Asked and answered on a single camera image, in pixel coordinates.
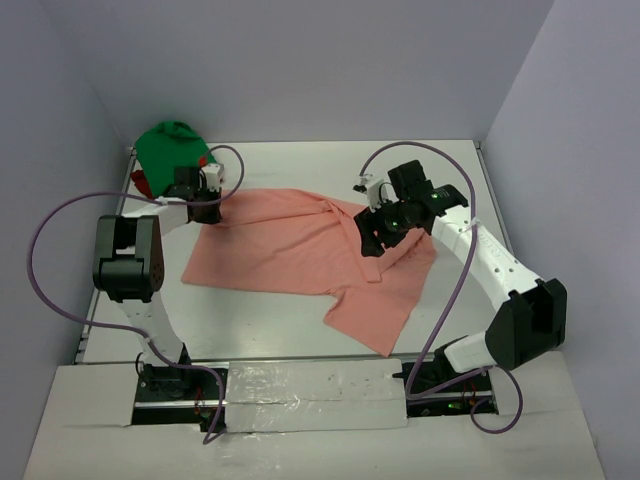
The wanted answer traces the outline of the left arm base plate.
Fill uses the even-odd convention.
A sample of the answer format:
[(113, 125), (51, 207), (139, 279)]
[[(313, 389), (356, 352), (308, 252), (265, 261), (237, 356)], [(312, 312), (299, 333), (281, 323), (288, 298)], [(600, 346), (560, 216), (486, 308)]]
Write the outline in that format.
[(206, 433), (220, 411), (215, 433), (226, 428), (224, 393), (211, 373), (136, 363), (131, 424), (191, 425)]

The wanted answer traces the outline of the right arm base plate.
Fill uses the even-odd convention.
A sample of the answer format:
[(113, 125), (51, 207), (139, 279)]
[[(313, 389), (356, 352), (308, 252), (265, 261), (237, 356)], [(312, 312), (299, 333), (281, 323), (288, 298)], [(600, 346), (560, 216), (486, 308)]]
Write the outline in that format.
[[(401, 361), (401, 370), (392, 375), (402, 379), (406, 386), (414, 362)], [(441, 381), (436, 379), (436, 366), (433, 361), (425, 361), (414, 380), (412, 393), (428, 390)], [(459, 416), (471, 412), (477, 406), (476, 413), (494, 414), (498, 410), (494, 404), (492, 383), (488, 373), (481, 373), (462, 382), (434, 392), (420, 400), (407, 400), (406, 411), (409, 418), (439, 416)]]

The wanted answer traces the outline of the pink t shirt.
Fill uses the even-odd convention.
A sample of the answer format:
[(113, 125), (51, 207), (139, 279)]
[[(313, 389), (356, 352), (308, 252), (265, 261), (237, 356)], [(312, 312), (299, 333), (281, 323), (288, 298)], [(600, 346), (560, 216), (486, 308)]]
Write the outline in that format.
[(202, 227), (185, 284), (330, 295), (326, 325), (374, 352), (391, 354), (436, 259), (431, 238), (411, 231), (382, 257), (364, 257), (353, 220), (358, 204), (296, 189), (246, 189)]

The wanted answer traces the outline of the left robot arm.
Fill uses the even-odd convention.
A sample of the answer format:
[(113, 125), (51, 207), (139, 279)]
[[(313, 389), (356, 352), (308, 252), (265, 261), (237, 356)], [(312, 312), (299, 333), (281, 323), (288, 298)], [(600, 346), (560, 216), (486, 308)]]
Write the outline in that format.
[(222, 220), (224, 167), (207, 163), (174, 169), (165, 195), (125, 215), (105, 215), (97, 222), (94, 286), (143, 330), (141, 381), (149, 389), (184, 398), (195, 387), (186, 345), (175, 333), (160, 289), (165, 279), (162, 236), (190, 223)]

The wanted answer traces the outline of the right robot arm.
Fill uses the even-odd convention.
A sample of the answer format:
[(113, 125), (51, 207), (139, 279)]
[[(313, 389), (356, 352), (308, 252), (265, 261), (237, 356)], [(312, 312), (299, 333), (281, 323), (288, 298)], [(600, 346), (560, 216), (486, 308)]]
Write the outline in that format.
[(369, 202), (354, 218), (363, 256), (380, 257), (422, 229), (463, 261), (495, 310), (486, 331), (436, 350), (434, 377), (441, 388), (455, 391), (470, 371), (483, 367), (514, 370), (564, 342), (564, 285), (520, 263), (480, 224), (454, 186), (434, 186), (413, 160), (389, 170), (386, 179), (365, 174), (354, 188)]

